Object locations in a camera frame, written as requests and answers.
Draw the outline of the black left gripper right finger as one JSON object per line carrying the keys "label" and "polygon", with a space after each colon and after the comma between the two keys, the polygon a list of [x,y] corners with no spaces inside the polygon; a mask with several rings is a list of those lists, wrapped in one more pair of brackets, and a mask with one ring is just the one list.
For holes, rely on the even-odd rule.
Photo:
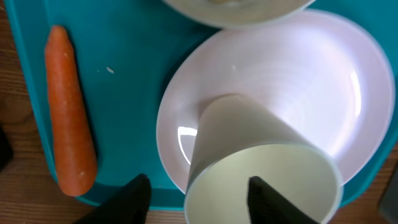
{"label": "black left gripper right finger", "polygon": [[258,176],[248,181],[247,205],[252,224],[318,224]]}

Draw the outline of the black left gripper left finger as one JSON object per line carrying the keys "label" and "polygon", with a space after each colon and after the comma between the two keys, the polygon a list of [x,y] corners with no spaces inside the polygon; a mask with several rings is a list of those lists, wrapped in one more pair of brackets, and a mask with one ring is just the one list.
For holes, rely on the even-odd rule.
{"label": "black left gripper left finger", "polygon": [[151,192],[149,178],[139,174],[112,198],[74,224],[145,224]]}

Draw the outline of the white paper cup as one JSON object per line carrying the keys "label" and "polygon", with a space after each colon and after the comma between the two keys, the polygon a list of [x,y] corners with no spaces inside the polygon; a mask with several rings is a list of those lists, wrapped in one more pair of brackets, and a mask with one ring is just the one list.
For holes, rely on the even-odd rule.
{"label": "white paper cup", "polygon": [[188,223],[251,223],[248,181],[258,176],[318,223],[343,196],[331,157],[259,103],[228,95],[199,120],[184,201]]}

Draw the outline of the orange carrot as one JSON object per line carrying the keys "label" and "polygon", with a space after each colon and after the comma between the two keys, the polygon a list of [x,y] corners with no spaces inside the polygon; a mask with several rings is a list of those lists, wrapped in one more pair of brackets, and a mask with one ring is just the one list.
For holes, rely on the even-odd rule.
{"label": "orange carrot", "polygon": [[58,185],[64,194],[78,197],[94,185],[97,162],[74,49],[62,26],[50,30],[45,68]]}

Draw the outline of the white bowl with peanuts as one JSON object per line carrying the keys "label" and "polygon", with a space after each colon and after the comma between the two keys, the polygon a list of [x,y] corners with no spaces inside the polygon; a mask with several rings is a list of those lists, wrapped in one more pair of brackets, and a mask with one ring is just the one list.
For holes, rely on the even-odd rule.
{"label": "white bowl with peanuts", "polygon": [[315,0],[164,0],[199,23],[223,29],[255,27],[302,11]]}

